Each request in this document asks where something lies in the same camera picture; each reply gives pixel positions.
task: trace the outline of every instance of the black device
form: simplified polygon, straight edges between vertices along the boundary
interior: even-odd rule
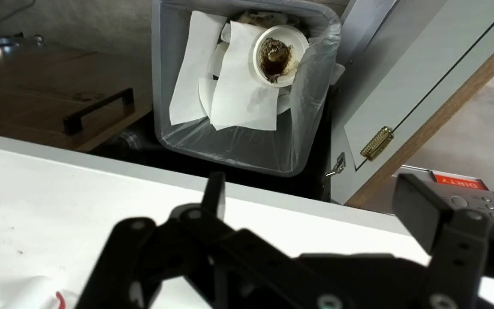
[[[169,277],[184,276],[218,309],[491,309],[479,296],[494,276],[494,217],[455,209],[416,174],[400,174],[395,207],[431,253],[421,265],[390,253],[289,257],[249,229],[218,217],[225,176],[212,174],[201,203],[121,221],[78,309],[148,309]]]

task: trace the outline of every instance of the red label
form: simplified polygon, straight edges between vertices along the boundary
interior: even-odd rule
[[[467,188],[476,188],[476,190],[488,190],[486,183],[481,178],[471,178],[471,176],[462,176],[462,174],[448,174],[448,173],[436,173],[436,171],[435,171],[435,178],[436,178],[438,183],[467,186]]]

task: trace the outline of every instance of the white tabletop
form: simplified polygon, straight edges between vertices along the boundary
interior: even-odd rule
[[[198,202],[205,179],[0,136],[0,305],[33,276],[80,293],[112,226],[129,215],[164,222]],[[230,183],[225,221],[284,252],[428,255],[393,215]],[[481,291],[494,300],[494,281]],[[165,282],[158,306],[206,306],[182,281]]]

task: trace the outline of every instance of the cable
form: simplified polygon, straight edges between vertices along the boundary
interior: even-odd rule
[[[6,21],[6,20],[9,20],[9,18],[13,18],[14,15],[18,15],[18,13],[21,13],[21,11],[25,11],[25,9],[33,8],[37,3],[38,3],[38,0],[32,0],[28,4],[20,6],[20,8],[13,9],[13,11],[9,11],[8,15],[0,16],[0,23]]]

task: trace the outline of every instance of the drawer handle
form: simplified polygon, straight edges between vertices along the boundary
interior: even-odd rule
[[[128,88],[124,88],[124,90],[121,90],[121,92],[117,92],[117,94],[112,94],[112,95],[109,95],[109,97],[104,97],[104,99],[100,99],[100,100],[97,100],[97,102],[93,102],[93,104],[90,104],[90,106],[86,106],[86,107],[83,107],[83,109],[80,109],[80,111],[76,111],[76,112],[73,112],[73,114],[68,114],[68,116],[62,119],[62,123],[64,123],[64,131],[66,131],[68,135],[74,135],[74,133],[81,131],[81,130],[83,130],[83,121],[81,121],[83,116],[93,112],[95,109],[100,109],[100,107],[105,106],[105,104],[110,104],[112,100],[117,100],[117,99],[122,99],[122,100],[124,100],[124,107],[128,107],[128,106],[131,106],[131,104],[134,106],[134,92],[133,92],[133,87],[128,87]]]

